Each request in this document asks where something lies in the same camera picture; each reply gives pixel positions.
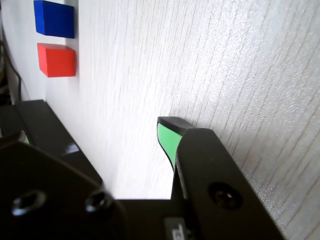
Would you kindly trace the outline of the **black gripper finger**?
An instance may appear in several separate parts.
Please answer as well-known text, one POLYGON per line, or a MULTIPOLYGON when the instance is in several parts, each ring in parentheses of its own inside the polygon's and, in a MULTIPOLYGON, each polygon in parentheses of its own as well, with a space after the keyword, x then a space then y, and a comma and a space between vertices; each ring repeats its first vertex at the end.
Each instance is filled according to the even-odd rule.
POLYGON ((215 132, 160 116, 157 139, 174 169, 197 240, 281 240, 268 214, 215 132))
POLYGON ((0 237, 125 240, 128 229, 96 182, 13 134, 0 139, 0 237))

